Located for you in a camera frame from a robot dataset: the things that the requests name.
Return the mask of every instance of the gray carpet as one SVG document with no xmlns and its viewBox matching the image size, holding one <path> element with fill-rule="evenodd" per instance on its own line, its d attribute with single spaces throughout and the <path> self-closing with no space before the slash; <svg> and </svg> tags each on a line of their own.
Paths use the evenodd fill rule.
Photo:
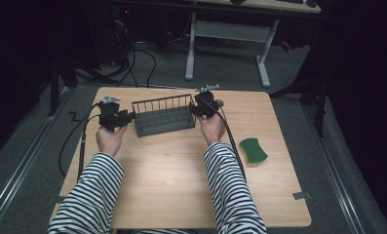
<svg viewBox="0 0 387 234">
<path fill-rule="evenodd" d="M 255 45 L 241 49 L 251 52 L 253 46 Z M 186 82 L 183 78 L 186 49 L 171 47 L 163 50 L 151 46 L 146 52 L 154 55 L 157 64 L 150 84 L 186 88 L 219 84 L 222 90 L 273 93 L 291 84 L 309 51 L 306 47 L 286 53 L 281 48 L 273 47 L 266 61 L 272 87 L 266 90 L 261 86 L 253 57 L 233 53 L 232 47 L 229 46 L 218 47 L 210 53 L 202 52 L 209 48 L 212 46 L 198 48 L 200 51 L 196 54 L 195 78 L 191 82 Z M 134 76 L 139 84 L 143 84 L 153 67 L 153 59 L 144 53 L 135 53 L 135 57 Z M 103 72 L 107 73 L 111 69 L 104 67 Z M 131 76 L 126 78 L 123 87 L 134 85 L 130 83 L 133 83 Z M 77 124 L 70 112 L 76 112 L 76 118 L 81 119 L 91 106 L 97 89 L 102 86 L 106 85 L 98 80 L 80 79 L 79 86 L 59 111 L 49 134 L 43 138 L 35 162 L 11 205 L 0 219 L 0 233 L 46 232 L 48 220 L 54 208 L 54 204 L 48 203 L 48 199 L 51 195 L 59 193 L 63 182 L 63 177 L 58 170 L 58 154 L 68 134 Z M 306 201 L 312 216 L 312 224 L 305 228 L 270 228 L 269 232 L 351 233 L 329 182 L 320 147 L 315 133 L 310 128 L 311 123 L 305 117 L 296 97 L 297 95 L 288 95 L 274 99 L 273 104 L 302 190 L 312 195 L 312 198 Z M 365 232 L 387 233 L 387 222 L 352 160 L 329 103 L 327 109 L 325 141 L 358 209 Z M 40 127 L 47 120 L 48 111 L 49 89 L 43 92 L 41 101 L 19 122 L 17 131 L 0 153 L 0 193 Z M 65 171 L 77 146 L 79 135 L 79 131 L 76 131 L 63 151 L 62 167 Z"/>
</svg>

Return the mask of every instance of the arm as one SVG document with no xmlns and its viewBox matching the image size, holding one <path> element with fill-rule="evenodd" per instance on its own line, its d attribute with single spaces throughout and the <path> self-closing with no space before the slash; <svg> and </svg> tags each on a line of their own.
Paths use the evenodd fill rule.
<svg viewBox="0 0 387 234">
<path fill-rule="evenodd" d="M 114 159 L 126 128 L 111 133 L 97 132 L 101 153 L 82 172 L 72 191 L 64 199 L 52 220 L 48 233 L 109 233 L 124 170 Z"/>
<path fill-rule="evenodd" d="M 224 125 L 218 116 L 198 118 L 210 146 L 205 153 L 217 233 L 266 233 L 245 178 L 229 144 L 220 143 Z"/>
</svg>

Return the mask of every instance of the gray wire basket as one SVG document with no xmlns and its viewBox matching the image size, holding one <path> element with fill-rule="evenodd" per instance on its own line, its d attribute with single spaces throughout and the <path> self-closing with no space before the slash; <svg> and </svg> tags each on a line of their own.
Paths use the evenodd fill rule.
<svg viewBox="0 0 387 234">
<path fill-rule="evenodd" d="M 134 101 L 138 137 L 194 128 L 196 117 L 190 112 L 189 103 L 193 103 L 191 95 Z"/>
</svg>

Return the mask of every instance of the wooden table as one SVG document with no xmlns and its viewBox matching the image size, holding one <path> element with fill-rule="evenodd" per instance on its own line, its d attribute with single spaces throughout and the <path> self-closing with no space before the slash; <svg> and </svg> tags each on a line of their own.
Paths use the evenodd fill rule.
<svg viewBox="0 0 387 234">
<path fill-rule="evenodd" d="M 104 96 L 120 98 L 120 109 L 132 110 L 132 102 L 191 94 L 190 90 L 101 88 L 95 102 Z M 271 100 L 263 92 L 213 91 L 224 101 L 223 110 L 235 138 L 252 197 L 269 227 L 308 226 L 311 217 L 300 192 Z M 92 115 L 99 114 L 96 108 Z M 92 120 L 87 129 L 87 165 L 97 153 L 96 131 Z M 256 137 L 268 158 L 257 167 L 249 167 L 239 142 Z M 227 135 L 222 139 L 229 142 Z M 79 145 L 68 170 L 60 196 L 73 188 L 78 171 Z M 137 137 L 134 123 L 124 134 L 116 158 L 125 168 L 125 177 L 117 198 L 111 227 L 124 228 L 212 228 L 213 204 L 207 182 L 203 154 L 207 149 L 196 128 L 154 136 Z"/>
</svg>

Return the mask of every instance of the desk leg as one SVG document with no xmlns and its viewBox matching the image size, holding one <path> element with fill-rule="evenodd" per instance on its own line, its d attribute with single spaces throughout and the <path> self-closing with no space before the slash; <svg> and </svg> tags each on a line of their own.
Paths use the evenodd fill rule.
<svg viewBox="0 0 387 234">
<path fill-rule="evenodd" d="M 189 54 L 187 55 L 186 76 L 185 76 L 185 79 L 188 81 L 193 80 L 195 34 L 196 34 L 196 13 L 192 13 L 192 22 L 191 22 L 191 28 L 190 28 L 190 47 L 189 47 Z"/>
<path fill-rule="evenodd" d="M 264 88 L 270 87 L 270 82 L 269 82 L 268 74 L 266 72 L 266 67 L 265 67 L 265 60 L 268 55 L 269 48 L 272 44 L 273 37 L 275 36 L 278 23 L 279 21 L 277 19 L 272 23 L 272 27 L 269 30 L 268 38 L 265 42 L 265 47 L 263 48 L 263 53 L 261 56 L 256 57 L 257 67 L 259 68 L 260 79 L 262 80 L 262 86 Z"/>
</svg>

